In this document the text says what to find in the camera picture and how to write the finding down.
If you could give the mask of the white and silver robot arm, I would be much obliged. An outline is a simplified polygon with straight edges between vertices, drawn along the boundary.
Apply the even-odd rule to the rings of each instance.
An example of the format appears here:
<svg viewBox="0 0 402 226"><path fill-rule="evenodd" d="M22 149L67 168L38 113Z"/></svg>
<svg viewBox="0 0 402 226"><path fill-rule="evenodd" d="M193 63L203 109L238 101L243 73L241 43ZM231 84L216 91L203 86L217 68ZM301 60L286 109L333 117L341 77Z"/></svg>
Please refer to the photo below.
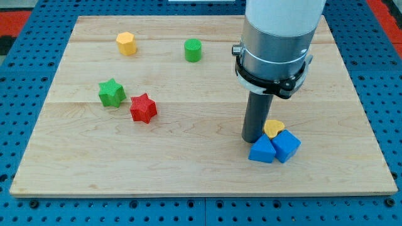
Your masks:
<svg viewBox="0 0 402 226"><path fill-rule="evenodd" d="M240 42L232 47L239 83L254 94L290 98L307 76L325 3L247 0Z"/></svg>

